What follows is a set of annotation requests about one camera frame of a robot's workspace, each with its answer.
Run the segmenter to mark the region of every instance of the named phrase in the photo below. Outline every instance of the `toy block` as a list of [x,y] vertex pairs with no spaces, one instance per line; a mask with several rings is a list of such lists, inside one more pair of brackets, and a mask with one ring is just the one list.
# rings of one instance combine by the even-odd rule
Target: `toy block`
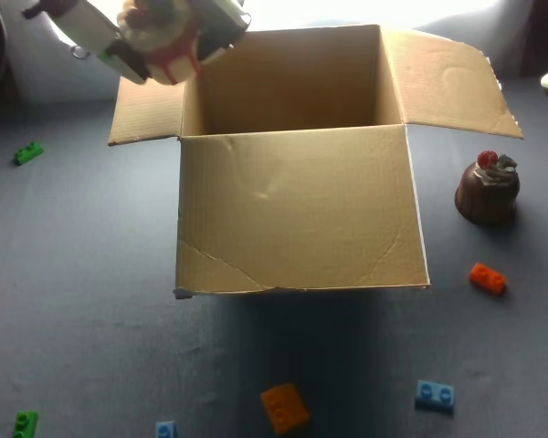
[[25,162],[30,162],[33,158],[43,153],[43,148],[38,141],[31,141],[24,149],[19,149],[15,153],[15,159],[19,166],[22,166]]
[[15,429],[12,438],[34,438],[37,428],[38,412],[20,411],[16,415]]
[[178,438],[175,422],[158,422],[156,424],[156,438]]
[[292,383],[275,386],[260,394],[276,434],[286,433],[309,420],[299,393]]
[[491,294],[499,296],[505,290],[508,279],[482,263],[476,263],[469,273],[469,280],[485,287]]
[[455,389],[433,381],[418,381],[416,407],[452,413],[455,409]]

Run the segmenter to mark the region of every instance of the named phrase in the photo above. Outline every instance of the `box flap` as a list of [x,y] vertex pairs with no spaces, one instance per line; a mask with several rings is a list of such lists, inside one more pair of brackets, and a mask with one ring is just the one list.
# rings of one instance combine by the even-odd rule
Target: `box flap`
[[182,139],[176,288],[425,286],[403,125]]
[[476,48],[382,28],[405,123],[522,137],[489,61]]
[[179,136],[183,99],[184,83],[168,87],[151,79],[137,85],[122,78],[109,145]]

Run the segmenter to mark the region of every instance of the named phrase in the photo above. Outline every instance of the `gray table surface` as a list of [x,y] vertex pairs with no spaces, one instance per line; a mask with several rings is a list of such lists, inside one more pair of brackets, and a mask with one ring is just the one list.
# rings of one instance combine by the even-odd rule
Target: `gray table surface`
[[[312,437],[548,437],[548,98],[504,83],[525,141],[410,126],[433,286],[194,297],[174,284],[179,146],[108,148],[111,103],[0,114],[0,437],[272,437],[259,394],[293,381]],[[14,150],[46,153],[16,168]],[[522,181],[515,222],[481,228],[453,193],[480,151]],[[467,281],[481,261],[506,298]],[[413,407],[454,385],[454,417]]]

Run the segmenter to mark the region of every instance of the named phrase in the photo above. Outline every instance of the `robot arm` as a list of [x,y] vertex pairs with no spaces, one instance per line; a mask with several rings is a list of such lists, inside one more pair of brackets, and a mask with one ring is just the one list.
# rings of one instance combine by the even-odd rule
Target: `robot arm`
[[187,80],[232,47],[250,21],[236,0],[126,0],[118,26],[87,0],[38,0],[23,15],[43,12],[78,46],[137,84]]

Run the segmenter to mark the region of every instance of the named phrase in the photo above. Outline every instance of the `brown cardboard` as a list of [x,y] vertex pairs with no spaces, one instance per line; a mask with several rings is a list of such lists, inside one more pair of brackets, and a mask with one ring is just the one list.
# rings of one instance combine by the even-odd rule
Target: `brown cardboard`
[[112,144],[180,137],[176,287],[197,293],[425,286],[405,123],[521,137],[480,52],[379,26],[248,33],[117,105]]

